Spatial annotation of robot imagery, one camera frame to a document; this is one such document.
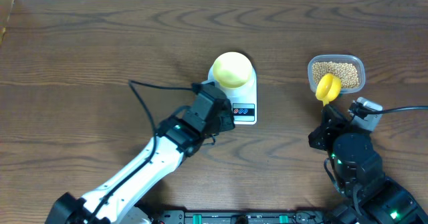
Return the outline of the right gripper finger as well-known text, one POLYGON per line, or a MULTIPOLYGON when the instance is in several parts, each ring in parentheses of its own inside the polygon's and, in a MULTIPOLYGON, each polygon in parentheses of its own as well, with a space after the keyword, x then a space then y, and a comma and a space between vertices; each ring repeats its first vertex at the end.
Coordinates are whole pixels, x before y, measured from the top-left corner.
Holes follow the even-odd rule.
POLYGON ((330 108, 330 125, 334 127, 347 127, 349 125, 348 118, 335 106, 329 105, 330 108))
POLYGON ((323 127, 331 126, 334 120, 334 107, 331 105, 325 105, 322 109, 321 125, 323 127))

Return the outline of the yellow plastic measuring scoop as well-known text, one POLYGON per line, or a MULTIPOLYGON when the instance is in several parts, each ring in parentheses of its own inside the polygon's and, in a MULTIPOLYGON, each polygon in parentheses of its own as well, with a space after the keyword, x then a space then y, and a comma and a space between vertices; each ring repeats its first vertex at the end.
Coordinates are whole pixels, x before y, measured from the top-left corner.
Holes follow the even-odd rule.
POLYGON ((326 74, 317 85, 315 97, 326 106, 338 97, 341 89, 341 79, 333 74, 326 74))

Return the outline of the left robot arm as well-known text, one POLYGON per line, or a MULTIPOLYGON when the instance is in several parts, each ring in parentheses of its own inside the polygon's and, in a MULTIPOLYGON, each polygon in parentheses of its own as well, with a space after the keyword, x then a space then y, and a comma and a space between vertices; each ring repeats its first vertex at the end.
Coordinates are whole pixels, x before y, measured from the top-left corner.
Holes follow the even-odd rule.
POLYGON ((193 156, 208 138, 233 130, 227 98, 198 95, 183 116, 164 119, 134 159, 111 179, 79 199, 63 194, 52 206, 47 223, 120 223, 133 206, 162 178, 193 156))

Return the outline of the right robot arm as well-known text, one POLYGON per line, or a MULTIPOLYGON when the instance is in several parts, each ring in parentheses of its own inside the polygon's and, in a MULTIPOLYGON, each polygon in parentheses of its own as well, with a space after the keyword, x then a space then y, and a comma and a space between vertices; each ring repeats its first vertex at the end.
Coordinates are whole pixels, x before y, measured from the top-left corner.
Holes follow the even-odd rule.
POLYGON ((324 169, 345 199, 325 213, 325 223, 427 223, 427 213, 414 196, 385 174, 370 132, 357 126, 355 119, 325 105, 308 143, 327 152, 324 169))

